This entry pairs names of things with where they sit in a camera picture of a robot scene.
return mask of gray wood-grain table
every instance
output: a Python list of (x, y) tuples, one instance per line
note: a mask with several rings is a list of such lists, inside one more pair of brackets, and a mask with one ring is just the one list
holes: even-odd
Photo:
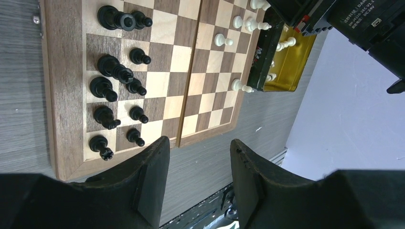
[[(54, 177), (47, 144), (40, 27), (32, 22), (38, 13), (36, 0), (0, 1), (0, 172)], [(171, 151), (161, 223), (232, 182), (232, 139), (241, 139), (267, 159), (284, 149), (325, 38), (326, 34), (318, 36), (294, 93), (246, 94), (234, 131)]]

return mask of black chess piece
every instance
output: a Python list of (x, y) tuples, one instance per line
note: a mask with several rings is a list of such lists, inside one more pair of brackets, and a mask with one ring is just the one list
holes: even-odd
[(145, 54), (145, 52), (142, 49), (135, 48), (131, 50), (129, 53), (129, 59), (134, 63), (134, 64), (150, 64), (152, 59)]
[(145, 141), (140, 137), (140, 132), (135, 128), (127, 132), (127, 139), (129, 142), (134, 142), (140, 147), (145, 145)]
[(125, 85), (127, 90), (132, 93), (132, 94), (136, 94), (138, 93), (139, 95), (146, 95), (146, 89), (142, 86), (142, 83), (137, 80), (134, 79), (132, 82), (128, 83)]
[(113, 6), (103, 6), (97, 13), (98, 22), (108, 30), (122, 29), (132, 31), (136, 26), (135, 18), (130, 13), (118, 11)]
[(97, 68), (103, 76), (112, 76), (124, 84), (130, 83), (134, 79), (134, 73), (129, 68), (126, 68), (119, 63), (117, 58), (108, 54), (98, 60)]
[(100, 123), (104, 128), (108, 130), (112, 130), (121, 125), (120, 120), (114, 120), (113, 111), (107, 106), (97, 108), (94, 111), (93, 117), (96, 122)]
[(130, 111), (129, 111), (129, 116), (137, 121), (139, 120), (140, 122), (146, 124), (149, 122), (149, 118), (146, 117), (146, 115), (144, 115), (143, 113), (143, 109), (140, 108), (139, 106), (135, 106), (133, 107)]
[(98, 135), (93, 137), (89, 142), (89, 147), (94, 152), (100, 152), (100, 157), (108, 161), (113, 158), (114, 152), (107, 148), (108, 141), (105, 137)]
[(99, 76), (90, 83), (90, 91), (97, 98), (106, 98), (109, 102), (115, 102), (118, 95), (113, 91), (113, 84), (106, 78)]
[(134, 11), (132, 12), (132, 16), (135, 18), (135, 29), (141, 30), (145, 27), (150, 27), (153, 24), (153, 21), (151, 18), (148, 18), (145, 16), (144, 13), (140, 11)]

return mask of wooden chessboard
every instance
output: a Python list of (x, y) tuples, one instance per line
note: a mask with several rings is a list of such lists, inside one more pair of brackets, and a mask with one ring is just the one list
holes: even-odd
[[(153, 19), (153, 26), (107, 30), (96, 16), (104, 5), (141, 11)], [(69, 180), (108, 169), (162, 135), (177, 147), (234, 129), (243, 93), (232, 91), (230, 84), (236, 78), (246, 83), (259, 31), (236, 30), (232, 19), (261, 20), (260, 11), (250, 9), (248, 0), (41, 0), (50, 157), (56, 176)], [(234, 44), (215, 46), (217, 33)], [(136, 47), (152, 58), (151, 64), (129, 60)], [(89, 84), (101, 76), (96, 63), (105, 54), (130, 68), (148, 93), (131, 94), (108, 78), (118, 101), (94, 97)], [(102, 105), (121, 120), (118, 128), (106, 130), (94, 120), (94, 110)], [(147, 124), (129, 117), (134, 106), (144, 109)], [(126, 139), (131, 128), (141, 132), (144, 147)], [(112, 160), (90, 150), (88, 142), (96, 135), (107, 138)]]

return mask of white chess piece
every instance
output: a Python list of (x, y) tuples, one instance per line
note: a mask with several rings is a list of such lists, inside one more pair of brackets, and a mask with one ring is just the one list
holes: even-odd
[(297, 44), (297, 39), (290, 37), (287, 39), (287, 41), (278, 43), (276, 52), (279, 52), (287, 47), (292, 47), (296, 44)]
[(266, 0), (250, 0), (250, 7), (254, 10), (262, 8), (264, 11), (266, 11), (271, 7), (271, 5)]
[(235, 29), (239, 29), (242, 26), (250, 26), (250, 21), (243, 20), (240, 16), (234, 17), (234, 27)]
[(277, 75), (276, 75), (275, 73), (270, 73), (270, 74), (268, 74), (267, 77), (266, 77), (266, 82), (273, 81), (273, 80), (275, 80), (276, 78), (277, 78)]
[(234, 40), (232, 40), (230, 38), (225, 38), (223, 34), (219, 33), (219, 34), (217, 34), (215, 36), (214, 43), (215, 43), (216, 46), (221, 46), (223, 44), (225, 44), (225, 45), (233, 45)]
[(253, 32), (255, 29), (268, 30), (272, 28), (267, 22), (257, 22), (254, 18), (248, 18), (247, 21), (250, 22), (250, 26), (247, 26), (246, 29), (250, 32)]
[(247, 92), (247, 93), (252, 93), (253, 92), (252, 87), (243, 85), (242, 82), (239, 79), (236, 79), (236, 80), (234, 80), (232, 82), (232, 90), (234, 90), (234, 91), (242, 90), (242, 91)]

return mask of chess piece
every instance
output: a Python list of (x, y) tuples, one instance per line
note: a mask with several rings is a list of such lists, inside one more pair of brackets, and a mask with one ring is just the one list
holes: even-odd
[(264, 11), (271, 7), (266, 0), (250, 0), (250, 7), (254, 10), (262, 8)]
[(271, 82), (277, 78), (277, 75), (275, 73), (269, 73), (266, 77), (266, 82)]
[(129, 142), (134, 142), (140, 147), (145, 145), (145, 141), (140, 137), (140, 132), (135, 128), (127, 132), (127, 139)]
[(89, 142), (90, 149), (94, 152), (100, 152), (100, 157), (105, 161), (111, 160), (114, 155), (114, 152), (107, 146), (107, 139), (101, 135), (93, 137)]
[(234, 22), (233, 22), (233, 26), (235, 27), (235, 29), (239, 29), (242, 26), (250, 26), (251, 22), (248, 20), (243, 20), (240, 16), (236, 16), (234, 17)]
[(239, 79), (235, 79), (232, 82), (232, 90), (234, 90), (234, 91), (242, 90), (242, 91), (247, 92), (247, 93), (252, 93), (253, 92), (252, 87), (243, 85), (242, 82)]
[(119, 63), (117, 58), (108, 54), (98, 60), (97, 68), (103, 76), (112, 76), (124, 84), (130, 83), (134, 79), (134, 73), (129, 68), (126, 68)]
[(134, 64), (150, 64), (151, 58), (142, 49), (135, 48), (129, 53), (129, 59)]
[(287, 39), (287, 41), (278, 43), (276, 52), (279, 52), (287, 47), (292, 47), (296, 44), (297, 44), (297, 39), (295, 39), (294, 37), (290, 37)]
[(118, 95), (113, 91), (113, 84), (106, 78), (99, 76), (90, 83), (90, 91), (97, 98), (106, 98), (109, 102), (115, 102)]
[(94, 111), (93, 117), (96, 122), (100, 123), (104, 128), (108, 130), (112, 130), (121, 125), (120, 120), (114, 120), (113, 111), (107, 106), (97, 108)]
[(232, 39), (225, 38), (223, 34), (219, 33), (215, 36), (214, 43), (216, 46), (221, 46), (223, 44), (232, 45), (234, 41)]
[(253, 32), (255, 29), (268, 30), (272, 28), (267, 22), (257, 22), (254, 18), (248, 18), (247, 20), (250, 22), (250, 26), (247, 26), (246, 29), (250, 32)]
[(130, 13), (118, 11), (113, 6), (103, 6), (97, 13), (98, 22), (108, 30), (122, 29), (132, 31), (136, 26), (135, 18)]
[(138, 93), (139, 95), (146, 95), (146, 89), (142, 86), (142, 83), (137, 80), (134, 79), (132, 82), (128, 83), (125, 85), (127, 90), (132, 93), (132, 94), (136, 94)]
[(144, 115), (143, 109), (139, 106), (135, 106), (129, 111), (129, 117), (131, 117), (135, 121), (139, 120), (143, 124), (149, 122), (149, 118)]
[(140, 11), (134, 11), (132, 12), (132, 16), (135, 18), (135, 29), (141, 30), (145, 27), (150, 27), (153, 24), (153, 21), (151, 18), (148, 18), (145, 16), (144, 13)]

